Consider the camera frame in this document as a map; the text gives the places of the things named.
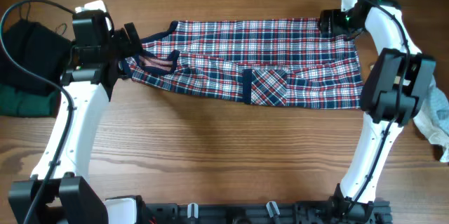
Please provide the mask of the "red blue plaid garment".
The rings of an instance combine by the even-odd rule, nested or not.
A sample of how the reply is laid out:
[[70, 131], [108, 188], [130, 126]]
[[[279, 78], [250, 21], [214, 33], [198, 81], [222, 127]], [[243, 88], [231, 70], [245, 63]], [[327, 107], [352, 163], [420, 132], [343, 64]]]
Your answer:
[[357, 109], [354, 42], [316, 18], [174, 21], [123, 60], [133, 81], [187, 95], [273, 107]]

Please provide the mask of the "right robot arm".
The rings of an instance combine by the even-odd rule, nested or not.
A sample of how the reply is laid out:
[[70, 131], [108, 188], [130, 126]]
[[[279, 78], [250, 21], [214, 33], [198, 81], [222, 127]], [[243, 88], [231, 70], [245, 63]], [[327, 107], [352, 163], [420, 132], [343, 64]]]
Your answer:
[[348, 172], [337, 186], [341, 216], [374, 207], [377, 183], [395, 140], [415, 117], [426, 96], [436, 61], [414, 45], [401, 9], [391, 0], [358, 0], [350, 9], [324, 10], [321, 31], [367, 31], [378, 59], [361, 91], [363, 128]]

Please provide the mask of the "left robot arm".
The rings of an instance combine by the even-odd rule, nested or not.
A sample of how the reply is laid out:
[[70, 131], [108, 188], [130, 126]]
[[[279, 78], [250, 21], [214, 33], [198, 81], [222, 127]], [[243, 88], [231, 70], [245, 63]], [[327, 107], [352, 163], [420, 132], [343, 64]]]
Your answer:
[[118, 64], [142, 50], [140, 38], [133, 23], [113, 33], [94, 24], [74, 29], [52, 134], [30, 178], [12, 184], [9, 204], [18, 223], [140, 223], [140, 196], [101, 200], [87, 179], [98, 124], [121, 77]]

